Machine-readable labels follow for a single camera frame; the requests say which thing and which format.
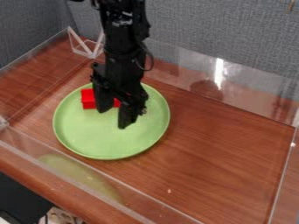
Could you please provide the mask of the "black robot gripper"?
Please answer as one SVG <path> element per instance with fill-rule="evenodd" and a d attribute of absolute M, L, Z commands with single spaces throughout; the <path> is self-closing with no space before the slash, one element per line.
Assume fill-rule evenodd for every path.
<path fill-rule="evenodd" d="M 120 101 L 118 111 L 118 127 L 123 130 L 136 122 L 146 113 L 148 93 L 142 86 L 144 71 L 138 67 L 136 60 L 116 60 L 107 58 L 107 62 L 91 64 L 96 109 L 106 113 L 114 108 L 115 100 Z"/>

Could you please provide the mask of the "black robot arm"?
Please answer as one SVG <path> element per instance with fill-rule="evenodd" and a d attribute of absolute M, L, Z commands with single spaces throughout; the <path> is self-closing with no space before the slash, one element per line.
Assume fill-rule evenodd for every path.
<path fill-rule="evenodd" d="M 106 65 L 91 65 L 91 82 L 99 113 L 114 108 L 119 100 L 118 127 L 124 129 L 146 113 L 142 79 L 154 68 L 154 55 L 144 40 L 151 25 L 146 16 L 146 0 L 92 0 L 99 10 L 106 35 Z"/>

